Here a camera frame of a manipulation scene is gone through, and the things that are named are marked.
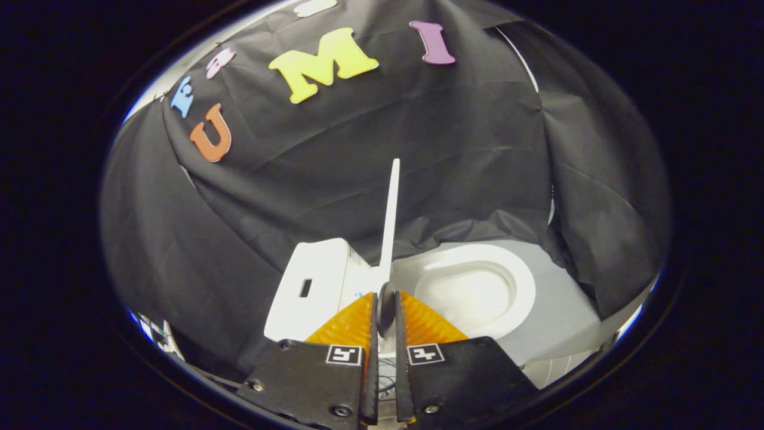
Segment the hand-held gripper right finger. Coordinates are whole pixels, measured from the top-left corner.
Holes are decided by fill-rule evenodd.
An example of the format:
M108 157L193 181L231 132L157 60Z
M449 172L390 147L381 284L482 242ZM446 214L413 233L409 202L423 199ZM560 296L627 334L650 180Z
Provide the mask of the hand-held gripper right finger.
M521 413L540 390L494 338L469 338L396 292L396 405L410 428L486 428Z

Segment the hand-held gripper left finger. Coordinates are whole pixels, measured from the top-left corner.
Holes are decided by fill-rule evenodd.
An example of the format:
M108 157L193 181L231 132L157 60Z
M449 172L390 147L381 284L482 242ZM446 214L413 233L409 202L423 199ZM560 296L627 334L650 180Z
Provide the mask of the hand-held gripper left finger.
M377 294L369 292L306 340L279 340L236 396L295 428L376 425L377 302Z

